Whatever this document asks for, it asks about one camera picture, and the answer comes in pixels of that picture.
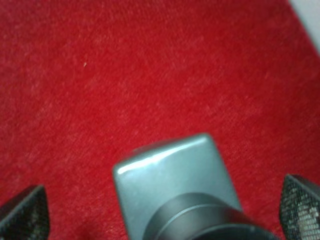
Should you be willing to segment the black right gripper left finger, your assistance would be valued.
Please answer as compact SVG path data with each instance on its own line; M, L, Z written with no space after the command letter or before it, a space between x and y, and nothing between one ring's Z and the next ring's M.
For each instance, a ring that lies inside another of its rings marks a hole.
M31 185L0 206L2 240L47 240L50 215L45 187Z

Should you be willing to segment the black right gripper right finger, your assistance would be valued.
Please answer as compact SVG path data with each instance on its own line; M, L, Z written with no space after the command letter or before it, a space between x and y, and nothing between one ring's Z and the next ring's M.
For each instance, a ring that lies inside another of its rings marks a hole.
M287 240L320 238L320 186L296 174L285 176L279 220Z

